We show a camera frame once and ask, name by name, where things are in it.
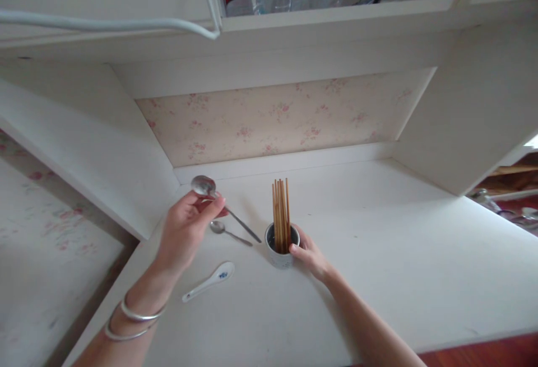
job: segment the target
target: wooden floor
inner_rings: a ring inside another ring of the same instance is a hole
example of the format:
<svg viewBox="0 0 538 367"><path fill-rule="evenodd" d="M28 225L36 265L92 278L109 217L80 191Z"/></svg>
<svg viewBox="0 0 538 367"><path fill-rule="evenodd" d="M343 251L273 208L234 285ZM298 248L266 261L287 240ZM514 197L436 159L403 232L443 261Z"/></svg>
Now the wooden floor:
<svg viewBox="0 0 538 367"><path fill-rule="evenodd" d="M428 367L537 367L538 333L419 356Z"/></svg>

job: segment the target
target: white desk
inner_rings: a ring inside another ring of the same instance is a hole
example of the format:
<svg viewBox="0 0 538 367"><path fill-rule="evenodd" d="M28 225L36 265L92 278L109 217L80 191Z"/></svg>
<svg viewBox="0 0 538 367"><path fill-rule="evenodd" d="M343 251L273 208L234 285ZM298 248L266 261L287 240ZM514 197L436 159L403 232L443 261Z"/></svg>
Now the white desk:
<svg viewBox="0 0 538 367"><path fill-rule="evenodd" d="M538 239L393 160L217 181L262 238L271 182L290 180L291 218L360 295L418 352L538 330ZM181 195L188 186L180 189ZM230 231L249 238L231 218ZM70 365L154 257L138 246L71 352ZM223 261L235 275L184 304ZM208 231L170 299L147 366L345 366L358 361L328 292L300 266L273 268Z"/></svg>

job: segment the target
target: floral wallpaper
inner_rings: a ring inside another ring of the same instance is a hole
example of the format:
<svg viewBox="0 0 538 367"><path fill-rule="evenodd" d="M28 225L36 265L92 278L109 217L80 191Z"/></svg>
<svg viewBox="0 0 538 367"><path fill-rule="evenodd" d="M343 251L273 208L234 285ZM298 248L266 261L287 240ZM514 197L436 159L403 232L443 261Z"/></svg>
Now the floral wallpaper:
<svg viewBox="0 0 538 367"><path fill-rule="evenodd" d="M0 192L0 365L62 365L137 242L2 130Z"/></svg>
<svg viewBox="0 0 538 367"><path fill-rule="evenodd" d="M393 141L430 69L137 100L172 165Z"/></svg>

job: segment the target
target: ceramic cup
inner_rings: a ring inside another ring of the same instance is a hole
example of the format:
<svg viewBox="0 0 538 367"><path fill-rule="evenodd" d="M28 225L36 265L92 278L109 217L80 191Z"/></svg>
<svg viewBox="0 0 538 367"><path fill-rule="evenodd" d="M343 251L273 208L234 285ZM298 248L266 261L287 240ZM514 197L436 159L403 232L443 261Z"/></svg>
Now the ceramic cup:
<svg viewBox="0 0 538 367"><path fill-rule="evenodd" d="M299 245L299 233L295 227L291 226L291 242L295 245ZM265 231L265 244L269 249L269 260L277 269L289 269L293 265L293 255L292 254L279 254L274 250L275 247L275 229L273 223L269 224L267 230Z"/></svg>

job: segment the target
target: stainless steel spoon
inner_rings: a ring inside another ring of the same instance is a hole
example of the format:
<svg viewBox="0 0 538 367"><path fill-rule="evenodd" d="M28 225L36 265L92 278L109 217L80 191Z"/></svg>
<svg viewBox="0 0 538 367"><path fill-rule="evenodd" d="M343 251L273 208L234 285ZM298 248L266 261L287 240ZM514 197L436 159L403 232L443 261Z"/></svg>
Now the stainless steel spoon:
<svg viewBox="0 0 538 367"><path fill-rule="evenodd" d="M210 227L211 231L213 231L215 234L227 233L228 235L231 235L237 241L242 242L246 246L248 246L248 247L252 246L252 243L250 241L244 240L243 238L240 238L237 235L235 235L235 234L233 234L233 233L231 233L229 231L226 231L226 226L223 223L221 223L220 221L212 221L211 223L209 223L209 227Z"/></svg>
<svg viewBox="0 0 538 367"><path fill-rule="evenodd" d="M191 189L193 191L195 191L196 193L200 195L214 197L215 199L218 197L216 194L216 187L217 185L215 181L209 178L209 176L205 176L205 175L196 176L191 181ZM225 206L224 208L228 210L228 213L230 213L231 216L234 219L236 219L239 224L241 224L241 226L252 236L252 238L254 238L259 243L262 242L262 240L258 238L258 236L254 233L254 231L250 229L248 225L246 225L244 222L242 222L239 219L238 216L232 213L232 211L230 210L228 206Z"/></svg>

